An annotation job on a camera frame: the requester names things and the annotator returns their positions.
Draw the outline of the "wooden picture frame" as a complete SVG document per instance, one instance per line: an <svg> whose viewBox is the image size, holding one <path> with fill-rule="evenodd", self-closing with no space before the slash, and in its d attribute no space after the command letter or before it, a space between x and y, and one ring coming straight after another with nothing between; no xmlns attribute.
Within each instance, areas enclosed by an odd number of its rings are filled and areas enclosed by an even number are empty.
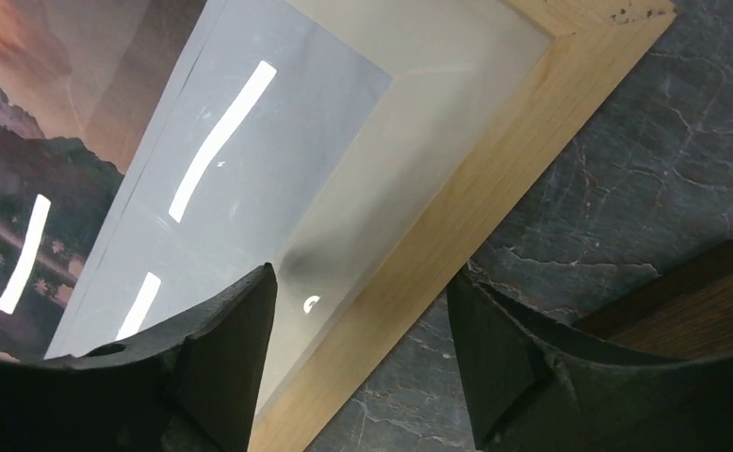
<svg viewBox="0 0 733 452"><path fill-rule="evenodd" d="M47 354L271 263L251 448L302 451L675 18L669 1L209 1Z"/></svg>

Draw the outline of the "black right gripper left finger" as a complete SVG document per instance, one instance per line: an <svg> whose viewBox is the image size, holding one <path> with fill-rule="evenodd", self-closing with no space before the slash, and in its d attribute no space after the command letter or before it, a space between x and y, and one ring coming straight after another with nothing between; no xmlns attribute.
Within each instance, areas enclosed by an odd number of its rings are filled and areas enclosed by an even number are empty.
<svg viewBox="0 0 733 452"><path fill-rule="evenodd" d="M0 451L244 451L273 326L271 264L81 357L0 361Z"/></svg>

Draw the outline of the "sunset sky photo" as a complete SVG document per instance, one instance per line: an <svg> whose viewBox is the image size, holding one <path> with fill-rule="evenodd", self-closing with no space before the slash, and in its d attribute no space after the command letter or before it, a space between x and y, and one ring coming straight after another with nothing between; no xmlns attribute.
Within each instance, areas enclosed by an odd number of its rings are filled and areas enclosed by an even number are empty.
<svg viewBox="0 0 733 452"><path fill-rule="evenodd" d="M391 83L286 1L0 1L0 360L276 261Z"/></svg>

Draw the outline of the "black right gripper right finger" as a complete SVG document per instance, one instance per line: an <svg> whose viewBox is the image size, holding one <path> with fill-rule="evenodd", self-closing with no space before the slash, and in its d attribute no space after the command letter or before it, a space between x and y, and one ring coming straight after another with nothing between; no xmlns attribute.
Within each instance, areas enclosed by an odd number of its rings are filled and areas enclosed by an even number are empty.
<svg viewBox="0 0 733 452"><path fill-rule="evenodd" d="M481 451L733 451L733 354L676 360L575 330L459 272L446 289Z"/></svg>

